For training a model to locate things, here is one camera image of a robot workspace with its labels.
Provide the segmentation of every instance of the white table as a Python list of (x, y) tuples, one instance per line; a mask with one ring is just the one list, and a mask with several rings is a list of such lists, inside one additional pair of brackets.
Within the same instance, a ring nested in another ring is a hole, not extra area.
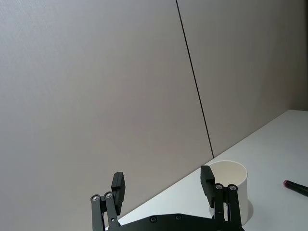
[[(288, 179), (308, 185), (308, 112), (285, 112), (208, 163), (218, 160), (238, 161), (248, 170), (252, 206), (243, 226), (246, 231), (306, 230), (308, 197), (282, 183)], [(120, 223), (168, 213), (211, 217), (200, 169), (123, 216)]]

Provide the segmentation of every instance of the black marker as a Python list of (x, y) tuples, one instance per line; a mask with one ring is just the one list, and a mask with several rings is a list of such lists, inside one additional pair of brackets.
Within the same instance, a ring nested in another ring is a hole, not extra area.
[(303, 194), (304, 196), (308, 196), (308, 187), (306, 187), (304, 185), (296, 184), (296, 183), (289, 181), (289, 180), (285, 180), (283, 182), (283, 185), (288, 189), (291, 189), (295, 192)]

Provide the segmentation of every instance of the white cup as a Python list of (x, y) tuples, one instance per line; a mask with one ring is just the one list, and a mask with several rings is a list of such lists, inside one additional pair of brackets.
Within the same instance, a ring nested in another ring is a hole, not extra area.
[[(244, 225), (248, 220), (248, 196), (247, 196), (247, 169), (238, 162), (221, 160), (209, 164), (215, 177), (215, 183), (227, 187), (235, 184), (238, 187), (237, 195), (241, 213), (241, 222)], [(227, 205), (224, 204), (225, 220), (228, 220)]]

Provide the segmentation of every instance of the gray wall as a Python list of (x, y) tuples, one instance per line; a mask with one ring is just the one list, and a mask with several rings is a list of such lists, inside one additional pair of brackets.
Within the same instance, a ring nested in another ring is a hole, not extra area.
[(175, 1), (0, 3), (1, 230), (91, 230), (211, 159)]
[(286, 109), (307, 109), (304, 0), (179, 0), (220, 154)]

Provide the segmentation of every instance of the cup rim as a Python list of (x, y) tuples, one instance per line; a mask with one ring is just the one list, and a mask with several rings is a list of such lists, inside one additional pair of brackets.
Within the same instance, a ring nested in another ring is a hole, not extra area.
[(248, 171), (247, 171), (247, 169), (245, 168), (245, 166), (242, 165), (242, 164), (239, 163), (239, 162), (236, 162), (236, 161), (233, 161), (233, 160), (218, 160), (218, 161), (215, 161), (215, 162), (213, 162), (213, 163), (206, 164), (206, 165), (211, 166), (212, 164), (215, 164), (215, 163), (218, 163), (218, 162), (233, 162), (233, 163), (239, 164), (240, 166), (242, 166), (242, 167), (245, 169), (245, 173), (246, 173), (246, 175), (245, 175), (245, 177), (244, 177), (244, 180), (242, 180), (241, 183), (239, 183), (239, 185), (243, 184), (243, 183), (247, 180), (247, 178), (248, 178)]

